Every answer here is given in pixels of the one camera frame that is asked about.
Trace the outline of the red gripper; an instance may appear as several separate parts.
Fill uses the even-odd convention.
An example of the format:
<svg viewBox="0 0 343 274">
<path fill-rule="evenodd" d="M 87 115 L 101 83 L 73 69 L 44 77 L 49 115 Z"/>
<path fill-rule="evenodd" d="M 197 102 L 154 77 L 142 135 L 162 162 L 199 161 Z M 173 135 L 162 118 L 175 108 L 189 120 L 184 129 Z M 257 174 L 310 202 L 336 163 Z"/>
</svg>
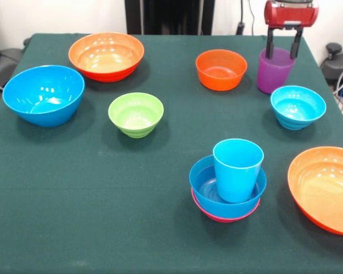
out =
<svg viewBox="0 0 343 274">
<path fill-rule="evenodd" d="M 274 28 L 296 27 L 296 35 L 290 49 L 290 58 L 296 59 L 303 33 L 302 27 L 311 27 L 319 12 L 318 1 L 266 1 L 264 8 L 265 23 L 268 27 L 266 58 L 273 57 Z"/>
</svg>

